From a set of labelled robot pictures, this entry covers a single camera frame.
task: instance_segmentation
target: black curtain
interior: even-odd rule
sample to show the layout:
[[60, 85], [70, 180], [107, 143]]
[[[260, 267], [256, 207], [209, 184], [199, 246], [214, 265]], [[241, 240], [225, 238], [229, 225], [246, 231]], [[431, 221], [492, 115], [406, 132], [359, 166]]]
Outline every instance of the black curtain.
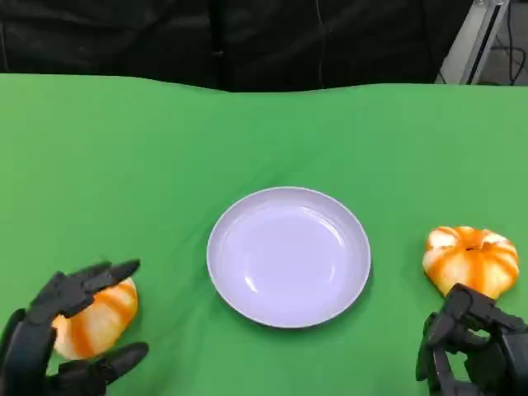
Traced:
[[230, 91], [433, 82], [472, 0], [0, 0], [0, 70]]

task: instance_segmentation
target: round plate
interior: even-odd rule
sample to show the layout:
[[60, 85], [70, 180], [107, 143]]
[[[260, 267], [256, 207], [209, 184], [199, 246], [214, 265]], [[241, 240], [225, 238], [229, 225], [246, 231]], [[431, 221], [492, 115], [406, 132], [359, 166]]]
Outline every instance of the round plate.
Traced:
[[304, 328], [347, 309], [370, 273], [360, 222], [320, 192], [277, 187], [246, 196], [218, 220], [207, 266], [220, 295], [242, 315]]

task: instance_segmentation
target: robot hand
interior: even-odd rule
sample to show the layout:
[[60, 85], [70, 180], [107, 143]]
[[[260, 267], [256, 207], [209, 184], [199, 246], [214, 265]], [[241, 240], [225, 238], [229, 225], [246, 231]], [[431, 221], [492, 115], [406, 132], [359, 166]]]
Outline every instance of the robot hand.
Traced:
[[[528, 394], [528, 327], [495, 306], [496, 301], [457, 284], [423, 329], [416, 378], [435, 396]], [[475, 332], [485, 331], [487, 337]], [[467, 356], [471, 382], [455, 379], [447, 352]]]
[[66, 276], [55, 274], [26, 311], [15, 311], [0, 341], [0, 396], [102, 396], [111, 384], [140, 363], [149, 347], [137, 342], [97, 361], [70, 361], [46, 377], [56, 331], [51, 323], [71, 318], [93, 303], [93, 295], [117, 285], [139, 268], [139, 261], [109, 262]]

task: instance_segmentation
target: green tablecloth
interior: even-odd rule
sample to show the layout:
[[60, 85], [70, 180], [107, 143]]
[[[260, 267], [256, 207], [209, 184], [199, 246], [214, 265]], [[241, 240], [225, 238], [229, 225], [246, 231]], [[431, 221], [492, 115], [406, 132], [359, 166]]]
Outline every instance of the green tablecloth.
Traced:
[[[489, 227], [521, 261], [528, 90], [372, 86], [227, 94], [128, 78], [0, 77], [0, 319], [55, 270], [143, 259], [122, 342], [148, 359], [112, 395], [426, 395], [414, 380], [428, 232]], [[373, 251], [360, 300], [319, 328], [242, 318], [205, 245], [234, 201], [306, 186], [358, 216]], [[500, 305], [528, 318], [523, 276]]]

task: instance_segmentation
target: orange pumpkin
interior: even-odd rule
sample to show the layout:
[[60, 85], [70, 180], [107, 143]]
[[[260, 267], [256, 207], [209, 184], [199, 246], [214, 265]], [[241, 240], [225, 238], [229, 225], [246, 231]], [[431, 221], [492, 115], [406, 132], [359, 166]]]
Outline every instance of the orange pumpkin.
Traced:
[[423, 269], [446, 295], [462, 283], [498, 299], [519, 277], [515, 246], [487, 229], [438, 227], [429, 234]]
[[59, 315], [55, 350], [66, 359], [87, 359], [111, 348], [138, 310], [138, 294], [131, 278], [100, 291], [94, 302], [72, 318]]

